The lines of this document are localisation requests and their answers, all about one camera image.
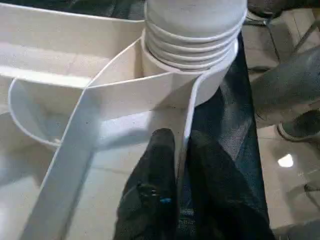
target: floor tile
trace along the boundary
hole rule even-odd
[[[276,54],[268,50],[246,48],[245,58],[248,68],[256,66],[274,68],[279,64]]]
[[[300,40],[293,12],[284,11],[280,17],[271,21],[270,28],[277,50],[280,53],[292,53]]]
[[[265,27],[244,25],[242,27],[244,47],[254,50],[273,50],[274,46]]]
[[[267,126],[257,129],[257,135],[259,139],[275,139],[284,140],[278,133],[277,126]]]
[[[65,239],[113,239],[117,209],[128,177],[91,168]]]
[[[311,9],[295,9],[292,11],[300,37],[307,32],[311,24],[315,21],[314,14]],[[320,45],[320,32],[316,29],[301,47],[302,51]]]
[[[259,150],[271,227],[319,216],[320,192],[307,196],[304,185],[320,187],[320,144],[260,138]]]
[[[292,52],[300,40],[299,31],[291,11],[285,11],[280,17],[271,21],[270,29],[279,52]],[[270,33],[266,27],[244,26],[242,28],[246,49],[274,51]]]

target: white plastic structure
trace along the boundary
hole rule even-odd
[[[234,29],[246,9],[247,0],[148,0],[146,18],[170,33],[205,38]]]
[[[112,239],[157,129],[174,133],[179,186],[194,108],[238,42],[209,70],[184,72],[149,52],[143,21],[2,3],[0,19],[0,239]]]

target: tiled floor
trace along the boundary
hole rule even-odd
[[[281,61],[290,57],[309,26],[315,20],[311,9],[286,11],[272,22],[272,33]],[[265,28],[244,26],[245,53],[248,67],[275,67],[277,60],[270,35]],[[300,51],[320,44],[319,31],[314,32]],[[250,80],[258,74],[251,74]],[[306,183],[320,187],[320,136],[309,142],[283,140],[275,126],[258,130],[259,148],[273,229],[320,217],[320,191],[304,191]],[[291,167],[281,167],[287,162]]]

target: black fabric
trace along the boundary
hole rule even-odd
[[[215,139],[192,131],[187,166],[198,240],[275,239],[244,175]]]
[[[195,109],[192,130],[206,133],[221,145],[258,199],[256,210],[268,220],[248,69],[242,37],[238,40],[239,53],[220,89]],[[184,191],[184,198],[183,204],[190,202],[189,191]]]
[[[156,130],[124,187],[114,240],[171,240],[177,225],[175,138]]]
[[[1,0],[0,2],[130,20],[144,18],[145,4],[145,0]]]
[[[248,9],[263,18],[288,9],[319,7],[319,0],[248,0]]]

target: white plastic panel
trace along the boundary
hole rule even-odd
[[[31,138],[59,146],[82,89],[15,79],[9,109],[15,123]]]
[[[185,98],[185,104],[175,106],[175,100],[170,99],[180,88],[166,88],[166,84],[172,84],[173,79],[169,76],[171,75],[155,76],[154,79],[91,87],[86,90],[85,94],[90,94],[98,104],[97,119],[100,122],[98,130],[95,130],[97,136],[90,155],[91,165],[66,225],[63,235],[65,239],[112,239],[124,185],[146,150],[153,131],[160,128],[173,131],[176,166],[179,167],[176,172],[179,176],[183,175],[195,102],[200,86],[210,78],[204,75],[196,81],[194,87],[186,84],[191,86],[189,91],[186,91],[188,98]],[[125,88],[130,89],[132,94],[122,95],[120,99],[119,93],[127,92]],[[144,92],[145,89],[153,93],[153,98]],[[137,108],[127,108],[129,102],[134,102]]]
[[[82,87],[138,39],[144,27],[144,21],[5,3],[0,3],[0,22],[0,74],[14,78],[23,74],[29,80],[37,73],[71,76],[70,85]]]
[[[135,41],[96,76],[90,86],[100,86],[144,77],[140,40]]]
[[[0,239],[18,240],[40,193],[53,152],[0,114]]]
[[[192,81],[174,78],[172,73],[127,82],[90,87],[105,120],[162,108],[185,109]]]
[[[49,167],[22,240],[51,240],[64,235],[98,134],[99,112],[96,106],[90,94],[82,95],[67,126],[63,144]]]

